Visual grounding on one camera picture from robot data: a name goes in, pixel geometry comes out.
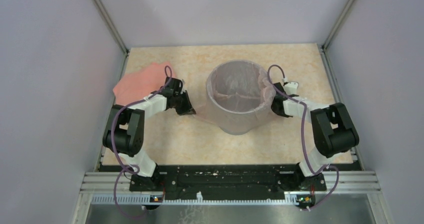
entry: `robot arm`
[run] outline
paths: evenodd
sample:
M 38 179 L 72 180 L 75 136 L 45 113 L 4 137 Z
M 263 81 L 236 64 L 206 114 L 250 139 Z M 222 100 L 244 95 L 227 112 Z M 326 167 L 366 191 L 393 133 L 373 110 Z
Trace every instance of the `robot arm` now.
M 281 83 L 274 85 L 292 98 L 276 94 L 271 109 L 277 115 L 301 118 L 304 106 L 300 102 L 307 105 L 305 121 L 312 124 L 315 142 L 314 149 L 308 154 L 313 172 L 317 172 L 324 165 L 329 165 L 337 155 L 358 145 L 358 133 L 344 104 L 320 104 L 301 98 L 296 95 L 298 86 L 296 82 L 286 82 L 284 86 Z M 303 178 L 315 176 L 305 159 L 298 166 Z
M 114 135 L 119 156 L 129 165 L 139 166 L 138 175 L 141 177 L 152 177 L 157 166 L 142 149 L 145 120 L 169 108 L 175 108 L 180 116 L 196 114 L 190 103 L 187 91 L 183 90 L 183 82 L 179 79 L 172 78 L 160 93 L 150 98 L 151 95 L 145 98 L 146 101 L 128 107 L 119 115 Z M 121 105 L 112 107 L 107 121 L 108 128 L 103 135 L 103 145 L 111 150 L 113 150 L 111 140 L 112 121 L 122 107 Z M 127 129 L 119 127 L 119 125 L 125 124 L 128 124 Z

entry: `metal floor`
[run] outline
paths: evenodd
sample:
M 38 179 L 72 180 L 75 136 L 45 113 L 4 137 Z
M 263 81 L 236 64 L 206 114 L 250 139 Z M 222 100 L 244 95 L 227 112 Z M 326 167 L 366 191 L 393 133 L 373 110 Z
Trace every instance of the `metal floor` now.
M 142 213 L 140 205 L 124 205 L 129 215 Z M 295 206 L 205 206 L 167 205 L 133 220 L 119 213 L 114 205 L 92 204 L 86 224 L 374 224 L 366 194 L 334 194 L 311 212 Z

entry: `gray wall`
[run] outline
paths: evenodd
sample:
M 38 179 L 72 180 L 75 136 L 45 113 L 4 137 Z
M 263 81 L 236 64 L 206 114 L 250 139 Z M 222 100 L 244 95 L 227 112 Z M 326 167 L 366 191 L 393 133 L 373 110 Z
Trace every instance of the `gray wall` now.
M 69 223 L 123 55 L 91 0 L 0 0 L 0 223 Z
M 423 223 L 424 0 L 358 0 L 329 50 L 396 223 Z
M 102 0 L 128 47 L 323 43 L 347 0 Z

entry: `marble tabletop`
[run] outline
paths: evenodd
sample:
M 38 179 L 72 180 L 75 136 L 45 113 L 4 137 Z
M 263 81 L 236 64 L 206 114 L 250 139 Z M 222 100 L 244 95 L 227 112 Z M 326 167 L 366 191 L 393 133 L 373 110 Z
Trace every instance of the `marble tabletop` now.
M 170 61 L 176 77 L 185 81 L 193 106 L 206 102 L 206 79 L 221 63 L 250 60 L 266 70 L 278 64 L 290 81 L 299 82 L 298 94 L 318 103 L 332 104 L 334 97 L 315 43 L 138 47 L 129 53 L 125 73 L 150 63 Z M 281 80 L 277 69 L 271 74 Z M 300 118 L 275 118 L 244 135 L 234 136 L 194 116 L 178 116 L 173 109 L 149 118 L 143 148 L 159 165 L 295 164 L 303 160 Z M 314 146 L 312 127 L 305 127 L 308 150 Z M 352 163 L 349 152 L 335 163 Z M 117 165 L 106 149 L 103 165 Z

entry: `black mounting base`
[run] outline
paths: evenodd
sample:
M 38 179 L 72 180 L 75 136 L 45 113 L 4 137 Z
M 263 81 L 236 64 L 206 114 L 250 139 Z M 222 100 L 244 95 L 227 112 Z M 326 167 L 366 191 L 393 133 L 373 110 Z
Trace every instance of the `black mounting base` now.
M 325 191 L 324 176 L 299 179 L 294 171 L 278 165 L 165 165 L 153 177 L 131 177 L 131 192 L 165 188 L 167 200 L 282 200 L 285 191 Z

